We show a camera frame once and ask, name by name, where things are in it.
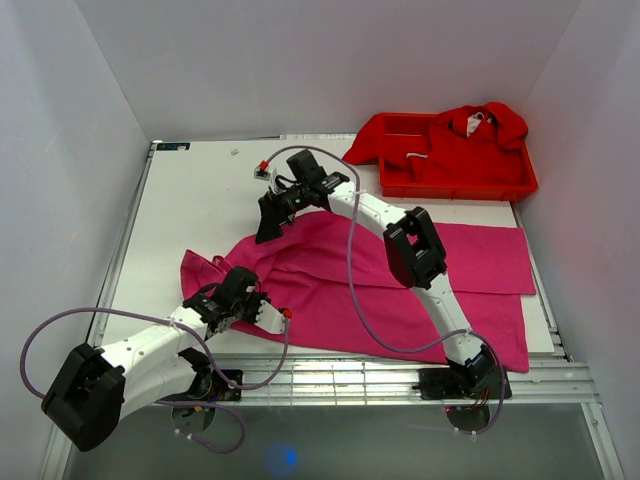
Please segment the pink trousers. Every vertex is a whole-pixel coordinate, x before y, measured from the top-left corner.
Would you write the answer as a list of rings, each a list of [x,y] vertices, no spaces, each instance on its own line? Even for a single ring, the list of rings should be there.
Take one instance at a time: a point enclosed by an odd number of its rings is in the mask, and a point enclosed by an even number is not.
[[[438,333],[414,294],[389,271],[382,240],[348,219],[312,212],[258,245],[239,241],[226,256],[191,250],[180,266],[185,297],[220,282],[234,266],[259,276],[273,303],[293,314],[294,346],[442,364],[444,349],[424,350]],[[439,223],[452,289],[472,328],[486,337],[503,366],[529,369],[521,298],[535,294],[525,236],[518,228]]]

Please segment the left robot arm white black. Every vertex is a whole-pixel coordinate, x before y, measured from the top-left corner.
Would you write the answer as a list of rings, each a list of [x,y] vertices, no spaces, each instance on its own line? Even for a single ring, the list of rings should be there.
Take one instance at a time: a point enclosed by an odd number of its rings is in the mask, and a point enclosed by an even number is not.
[[[283,334],[289,314],[244,267],[199,287],[168,317],[115,343],[74,348],[41,404],[81,452],[103,443],[118,423],[156,402],[168,402],[182,433],[202,432],[212,403],[239,398],[242,374],[213,365],[206,341],[238,322]]]

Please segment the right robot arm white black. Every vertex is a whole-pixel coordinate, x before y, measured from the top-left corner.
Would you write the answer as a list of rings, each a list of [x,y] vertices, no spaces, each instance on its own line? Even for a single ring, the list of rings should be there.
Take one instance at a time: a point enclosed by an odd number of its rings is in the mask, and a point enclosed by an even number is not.
[[[308,207],[365,228],[383,241],[392,276],[419,300],[438,332],[438,339],[425,347],[443,346],[454,390],[464,397],[506,399],[505,369],[488,340],[472,329],[453,292],[446,251],[428,212],[396,207],[365,192],[356,171],[326,172],[314,157],[315,147],[294,145],[291,150],[287,165],[292,180],[282,179],[270,160],[254,169],[254,177],[269,184],[258,200],[257,243],[281,237],[283,225],[292,224]]]

